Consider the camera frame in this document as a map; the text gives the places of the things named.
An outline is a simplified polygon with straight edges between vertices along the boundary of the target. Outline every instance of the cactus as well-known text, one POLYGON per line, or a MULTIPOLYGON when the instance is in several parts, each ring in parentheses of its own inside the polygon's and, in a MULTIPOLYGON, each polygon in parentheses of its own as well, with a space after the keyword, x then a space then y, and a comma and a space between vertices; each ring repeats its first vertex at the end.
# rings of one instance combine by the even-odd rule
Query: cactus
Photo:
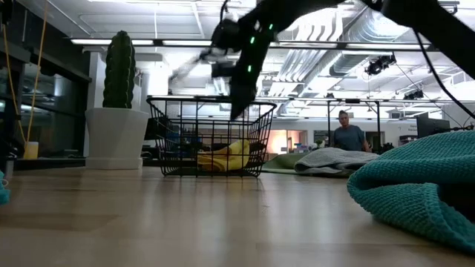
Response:
POLYGON ((135 49, 121 30, 112 38, 105 59, 104 108, 132 108, 134 98, 135 49))

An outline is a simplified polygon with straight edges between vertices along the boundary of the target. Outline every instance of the gray shirt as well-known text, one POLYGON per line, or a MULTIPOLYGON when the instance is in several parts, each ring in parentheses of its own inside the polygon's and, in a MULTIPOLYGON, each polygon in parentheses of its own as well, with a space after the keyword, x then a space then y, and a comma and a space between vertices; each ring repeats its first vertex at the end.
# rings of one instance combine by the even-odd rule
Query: gray shirt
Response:
POLYGON ((355 125, 347 128, 339 127, 333 133, 333 144, 346 151, 361 151, 363 149, 364 133, 355 125))

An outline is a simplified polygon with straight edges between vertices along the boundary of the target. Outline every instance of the yellow string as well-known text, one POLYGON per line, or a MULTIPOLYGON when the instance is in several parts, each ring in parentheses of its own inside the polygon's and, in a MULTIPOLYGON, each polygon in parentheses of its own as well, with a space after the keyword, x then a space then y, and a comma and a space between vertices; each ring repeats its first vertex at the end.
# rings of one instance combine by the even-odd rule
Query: yellow string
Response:
MULTIPOLYGON (((7 42, 7 25, 3 24, 3 41, 5 43, 5 55, 7 56, 7 69, 8 69, 8 80, 10 81, 10 89, 12 91, 13 105, 15 106, 15 114, 19 116, 18 105, 16 104, 15 90, 13 89, 13 80, 12 80, 12 71, 10 67, 10 57, 8 56, 8 42, 7 42)), ((27 140, 24 137, 22 121, 18 120, 18 126, 20 127, 20 132, 22 133, 23 143, 27 143, 27 140)))
POLYGON ((30 132, 31 132, 31 125, 33 124, 33 112, 35 108, 35 100, 36 100, 36 89, 38 88, 38 80, 40 70, 42 69, 42 55, 43 55, 43 44, 45 42, 45 31, 46 31, 46 18, 48 17, 48 0, 45 0, 45 14, 43 15, 43 31, 42 31, 42 40, 39 45, 39 55, 38 55, 38 70, 36 71, 36 80, 35 80, 35 87, 33 89, 33 99, 31 100, 31 112, 30 112, 30 122, 28 123, 28 132, 27 132, 27 141, 25 143, 25 151, 28 151, 28 143, 30 141, 30 132))

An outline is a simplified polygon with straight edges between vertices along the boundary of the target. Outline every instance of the monitor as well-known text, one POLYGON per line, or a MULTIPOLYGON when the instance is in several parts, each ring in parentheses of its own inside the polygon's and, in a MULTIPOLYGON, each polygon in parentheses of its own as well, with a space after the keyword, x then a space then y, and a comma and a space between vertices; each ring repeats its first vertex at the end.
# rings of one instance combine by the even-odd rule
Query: monitor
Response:
POLYGON ((417 117, 417 137, 422 138, 433 134, 445 133, 451 130, 451 123, 444 119, 429 119, 417 117))

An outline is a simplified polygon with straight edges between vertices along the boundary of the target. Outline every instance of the gray blanket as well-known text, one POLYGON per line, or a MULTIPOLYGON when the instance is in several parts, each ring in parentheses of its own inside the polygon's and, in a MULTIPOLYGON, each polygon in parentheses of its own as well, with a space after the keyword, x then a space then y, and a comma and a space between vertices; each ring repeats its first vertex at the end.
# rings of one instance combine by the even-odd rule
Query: gray blanket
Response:
POLYGON ((298 174, 340 174, 358 170, 379 155, 340 148, 322 148, 304 156, 295 163, 298 174))

